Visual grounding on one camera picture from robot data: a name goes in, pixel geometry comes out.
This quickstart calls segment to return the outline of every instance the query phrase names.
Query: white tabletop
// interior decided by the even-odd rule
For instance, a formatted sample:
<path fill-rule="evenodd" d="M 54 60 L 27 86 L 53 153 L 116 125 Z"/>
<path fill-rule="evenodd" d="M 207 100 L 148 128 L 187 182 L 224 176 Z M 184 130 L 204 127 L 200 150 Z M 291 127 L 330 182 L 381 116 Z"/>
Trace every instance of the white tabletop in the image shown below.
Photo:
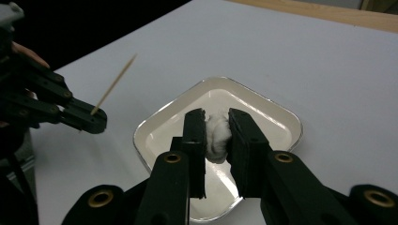
<path fill-rule="evenodd" d="M 59 69 L 93 105 L 138 56 L 101 108 L 104 133 L 33 129 L 41 225 L 60 224 L 87 190 L 127 190 L 149 176 L 132 135 L 162 106 L 208 77 L 229 77 L 295 113 L 297 154 L 347 194 L 357 184 L 398 193 L 398 34 L 226 1 L 196 0 Z M 212 224 L 265 224 L 245 200 Z"/>

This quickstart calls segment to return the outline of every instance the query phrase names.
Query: wooden stick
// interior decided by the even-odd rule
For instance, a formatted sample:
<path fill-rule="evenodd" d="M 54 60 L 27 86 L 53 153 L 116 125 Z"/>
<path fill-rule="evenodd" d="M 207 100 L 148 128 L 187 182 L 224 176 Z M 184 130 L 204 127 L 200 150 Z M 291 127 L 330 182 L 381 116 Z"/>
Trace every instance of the wooden stick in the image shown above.
<path fill-rule="evenodd" d="M 108 97 L 109 93 L 111 93 L 112 89 L 115 87 L 115 85 L 117 84 L 117 82 L 120 80 L 120 78 L 123 76 L 123 74 L 125 74 L 125 72 L 127 71 L 127 69 L 130 67 L 130 65 L 132 64 L 132 62 L 134 62 L 135 57 L 137 56 L 137 54 L 135 54 L 131 60 L 123 67 L 122 71 L 119 73 L 119 75 L 116 77 L 116 79 L 114 80 L 114 82 L 111 84 L 111 86 L 108 88 L 108 90 L 105 92 L 105 94 L 103 95 L 102 99 L 99 101 L 99 103 L 97 104 L 97 106 L 91 111 L 91 115 L 94 115 L 97 110 L 100 108 L 100 105 L 102 104 L 102 102 Z"/>

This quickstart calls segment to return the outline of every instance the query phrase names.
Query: tray rim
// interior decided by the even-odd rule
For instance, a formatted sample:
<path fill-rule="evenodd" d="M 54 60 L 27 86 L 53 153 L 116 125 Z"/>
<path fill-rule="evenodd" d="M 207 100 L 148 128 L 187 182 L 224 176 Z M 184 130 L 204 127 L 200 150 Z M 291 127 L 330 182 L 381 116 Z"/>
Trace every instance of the tray rim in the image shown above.
<path fill-rule="evenodd" d="M 253 91 L 251 88 L 249 88 L 249 87 L 243 85 L 242 83 L 237 82 L 237 81 L 235 81 L 235 80 L 233 80 L 233 79 L 231 79 L 231 78 L 223 77 L 223 76 L 222 76 L 222 77 L 208 77 L 208 78 L 205 78 L 205 79 L 203 79 L 202 81 L 198 82 L 198 83 L 195 84 L 194 86 L 190 87 L 189 89 L 187 89 L 186 91 L 184 91 L 183 93 L 181 93 L 180 95 L 178 95 L 176 98 L 174 98 L 172 101 L 168 102 L 167 104 L 165 104 L 164 106 L 162 106 L 161 108 L 159 108 L 156 112 L 154 112 L 153 114 L 151 114 L 150 116 L 148 116 L 147 119 L 145 119 L 143 122 L 141 122 L 141 123 L 138 125 L 138 127 L 135 129 L 135 131 L 134 131 L 134 133 L 133 133 L 133 140 L 132 140 L 132 142 L 133 142 L 133 145 L 134 145 L 134 148 L 135 148 L 136 152 L 137 152 L 138 155 L 139 155 L 140 160 L 143 162 L 143 164 L 145 165 L 146 170 L 147 170 L 149 173 L 151 173 L 151 171 L 152 171 L 151 166 L 149 166 L 149 164 L 145 161 L 145 159 L 144 159 L 143 155 L 141 154 L 140 150 L 138 149 L 137 143 L 136 143 L 136 141 L 135 141 L 135 140 L 136 140 L 137 132 L 140 130 L 140 128 L 141 128 L 148 120 L 150 120 L 152 117 L 155 117 L 156 115 L 158 115 L 159 113 L 161 113 L 163 110 L 165 110 L 167 107 L 169 107 L 170 105 L 172 105 L 173 103 L 175 103 L 180 97 L 182 97 L 182 96 L 184 96 L 185 94 L 189 93 L 193 88 L 197 87 L 198 85 L 201 85 L 202 83 L 211 82 L 212 80 L 225 80 L 225 81 L 228 81 L 228 82 L 232 82 L 232 83 L 234 83 L 234 84 L 236 84 L 236 85 L 238 85 L 238 86 L 240 86 L 240 87 L 242 87 L 242 88 L 248 90 L 249 92 L 252 92 L 254 95 L 256 95 L 256 96 L 262 98 L 263 100 L 269 101 L 269 102 L 271 102 L 272 104 L 274 104 L 274 105 L 280 107 L 281 109 L 284 109 L 287 113 L 290 113 L 290 114 L 298 121 L 298 124 L 299 124 L 299 136 L 298 136 L 297 140 L 289 147 L 289 149 L 286 149 L 285 151 L 287 151 L 287 152 L 292 152 L 293 149 L 296 148 L 296 147 L 299 145 L 299 143 L 301 142 L 302 137 L 303 137 L 303 125 L 302 125 L 301 121 L 299 120 L 299 117 L 298 117 L 297 115 L 295 115 L 293 112 L 291 112 L 290 110 L 286 109 L 286 108 L 283 107 L 281 104 L 279 104 L 279 103 L 277 103 L 277 102 L 275 102 L 275 101 L 269 99 L 268 97 L 265 97 L 265 96 L 263 96 L 263 95 L 258 94 L 257 92 Z M 238 197 L 238 198 L 228 207 L 227 210 L 225 210 L 224 212 L 222 212 L 221 214 L 219 214 L 218 216 L 216 216 L 216 217 L 214 217 L 214 218 L 210 218 L 210 219 L 207 219 L 207 220 L 200 220 L 200 219 L 195 219 L 195 218 L 191 218 L 191 217 L 190 217 L 190 221 L 193 221 L 193 222 L 195 222 L 195 223 L 209 223 L 209 222 L 218 220 L 218 219 L 220 219 L 220 218 L 223 218 L 224 216 L 226 216 L 227 214 L 229 214 L 229 213 L 232 211 L 232 209 L 234 209 L 242 200 L 243 200 L 243 198 Z"/>

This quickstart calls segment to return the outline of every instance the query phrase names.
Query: tray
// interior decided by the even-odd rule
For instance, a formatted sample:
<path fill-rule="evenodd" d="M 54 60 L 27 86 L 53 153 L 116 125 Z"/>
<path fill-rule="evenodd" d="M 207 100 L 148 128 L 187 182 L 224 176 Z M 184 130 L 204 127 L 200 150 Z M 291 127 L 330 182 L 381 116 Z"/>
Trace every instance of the tray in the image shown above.
<path fill-rule="evenodd" d="M 134 132 L 134 145 L 151 171 L 156 157 L 169 151 L 171 140 L 182 136 L 185 113 L 202 108 L 206 116 L 229 108 L 249 113 L 275 150 L 291 151 L 301 139 L 302 124 L 290 111 L 229 78 L 202 80 L 146 119 Z M 206 194 L 191 199 L 191 221 L 208 223 L 228 214 L 242 199 L 237 195 L 230 165 L 206 162 Z"/>

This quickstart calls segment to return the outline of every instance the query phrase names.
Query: white cotton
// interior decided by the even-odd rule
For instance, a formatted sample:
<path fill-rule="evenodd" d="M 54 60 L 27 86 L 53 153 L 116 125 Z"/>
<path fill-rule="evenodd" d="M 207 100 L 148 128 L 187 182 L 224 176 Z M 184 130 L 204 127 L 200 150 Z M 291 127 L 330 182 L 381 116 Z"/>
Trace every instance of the white cotton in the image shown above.
<path fill-rule="evenodd" d="M 226 145 L 232 136 L 228 119 L 221 113 L 210 115 L 206 121 L 206 131 L 207 160 L 217 164 L 225 162 L 227 155 Z"/>

